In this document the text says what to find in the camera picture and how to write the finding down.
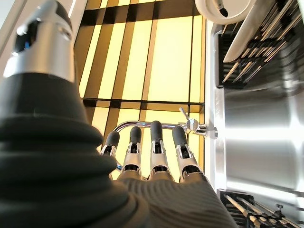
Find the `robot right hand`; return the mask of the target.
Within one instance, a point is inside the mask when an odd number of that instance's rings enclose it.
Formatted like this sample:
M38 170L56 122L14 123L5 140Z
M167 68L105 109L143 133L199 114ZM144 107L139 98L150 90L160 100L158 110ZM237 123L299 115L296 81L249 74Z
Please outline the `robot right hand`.
M228 11L225 9L223 0L213 0L212 1L217 11L224 16L225 18L228 17Z

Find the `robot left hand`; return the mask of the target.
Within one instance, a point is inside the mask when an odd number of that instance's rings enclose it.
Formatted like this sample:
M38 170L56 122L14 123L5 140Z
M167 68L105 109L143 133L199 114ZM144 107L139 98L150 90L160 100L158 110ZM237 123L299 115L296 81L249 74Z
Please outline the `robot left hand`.
M86 118L76 84L72 25L55 0L17 29L0 82L0 225L3 228L235 228L236 222L173 129L181 182L114 156Z

